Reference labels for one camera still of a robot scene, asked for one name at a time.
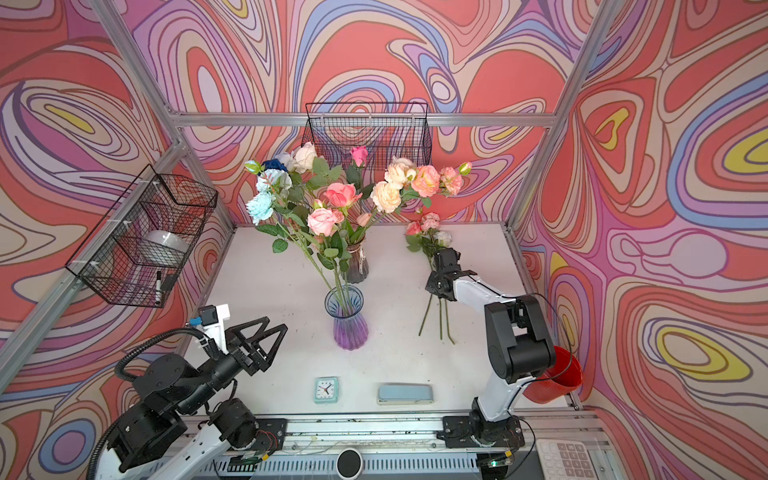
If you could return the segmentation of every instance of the light blue rose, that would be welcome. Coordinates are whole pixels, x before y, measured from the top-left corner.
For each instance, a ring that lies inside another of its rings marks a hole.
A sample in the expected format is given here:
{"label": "light blue rose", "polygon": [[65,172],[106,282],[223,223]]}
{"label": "light blue rose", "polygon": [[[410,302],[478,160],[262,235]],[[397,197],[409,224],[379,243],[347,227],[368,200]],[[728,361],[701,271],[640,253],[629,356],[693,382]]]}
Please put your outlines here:
{"label": "light blue rose", "polygon": [[274,199],[271,193],[261,192],[253,200],[245,204],[248,214],[253,218],[254,225],[258,225],[260,221],[272,217],[272,213],[274,213],[272,200]]}

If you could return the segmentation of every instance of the teal alarm clock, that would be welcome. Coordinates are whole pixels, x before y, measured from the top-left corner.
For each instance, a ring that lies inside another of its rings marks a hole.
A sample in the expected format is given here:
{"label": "teal alarm clock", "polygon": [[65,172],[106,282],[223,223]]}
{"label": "teal alarm clock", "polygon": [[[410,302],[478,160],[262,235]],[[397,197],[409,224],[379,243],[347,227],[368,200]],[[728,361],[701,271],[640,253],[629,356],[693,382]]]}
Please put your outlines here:
{"label": "teal alarm clock", "polygon": [[339,401],[339,379],[326,376],[315,380],[315,403],[336,403]]}

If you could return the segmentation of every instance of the glass vase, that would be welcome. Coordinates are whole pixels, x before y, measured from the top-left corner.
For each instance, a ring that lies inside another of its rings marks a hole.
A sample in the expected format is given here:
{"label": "glass vase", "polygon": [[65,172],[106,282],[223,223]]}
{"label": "glass vase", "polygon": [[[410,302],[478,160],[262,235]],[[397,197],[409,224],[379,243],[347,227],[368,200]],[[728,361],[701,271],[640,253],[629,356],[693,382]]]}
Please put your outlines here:
{"label": "glass vase", "polygon": [[368,259],[366,259],[365,252],[362,251],[362,242],[365,239],[363,237],[358,243],[346,248],[346,251],[352,254],[352,258],[347,260],[349,269],[345,273],[346,281],[349,283],[360,283],[368,276]]}
{"label": "glass vase", "polygon": [[361,311],[362,292],[354,286],[337,287],[326,295],[326,312],[333,317],[333,339],[344,350],[358,349],[368,339],[368,324]]}

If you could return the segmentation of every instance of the purple glass vase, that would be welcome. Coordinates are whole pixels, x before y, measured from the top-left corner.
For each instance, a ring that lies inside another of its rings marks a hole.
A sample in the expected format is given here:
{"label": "purple glass vase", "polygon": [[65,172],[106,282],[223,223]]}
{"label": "purple glass vase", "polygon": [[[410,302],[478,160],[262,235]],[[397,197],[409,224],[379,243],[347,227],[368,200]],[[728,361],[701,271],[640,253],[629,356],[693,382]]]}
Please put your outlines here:
{"label": "purple glass vase", "polygon": [[362,292],[351,285],[334,288],[326,295],[326,312],[333,317],[333,339],[344,350],[358,349],[368,339],[368,324],[363,318]]}

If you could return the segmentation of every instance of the white rose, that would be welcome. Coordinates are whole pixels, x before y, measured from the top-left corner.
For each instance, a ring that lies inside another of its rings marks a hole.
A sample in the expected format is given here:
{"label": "white rose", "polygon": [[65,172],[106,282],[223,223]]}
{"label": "white rose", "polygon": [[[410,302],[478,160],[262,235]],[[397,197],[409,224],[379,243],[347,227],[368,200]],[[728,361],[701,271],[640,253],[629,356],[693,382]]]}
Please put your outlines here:
{"label": "white rose", "polygon": [[384,173],[384,180],[387,180],[394,188],[400,190],[408,180],[406,176],[406,167],[403,165],[390,164]]}
{"label": "white rose", "polygon": [[416,168],[416,165],[407,158],[397,158],[394,156],[392,157],[392,163],[390,165],[402,165],[405,167],[405,170],[408,170],[409,168]]}
{"label": "white rose", "polygon": [[295,171],[299,174],[303,174],[307,170],[312,170],[312,163],[317,157],[317,151],[311,141],[304,144],[303,147],[296,150],[293,155],[293,162],[295,164]]}
{"label": "white rose", "polygon": [[450,247],[451,242],[453,241],[453,237],[451,237],[451,234],[448,232],[439,231],[438,233],[435,233],[435,243],[437,243],[441,247]]}
{"label": "white rose", "polygon": [[385,214],[400,206],[400,189],[387,182],[378,182],[371,193],[373,203]]}

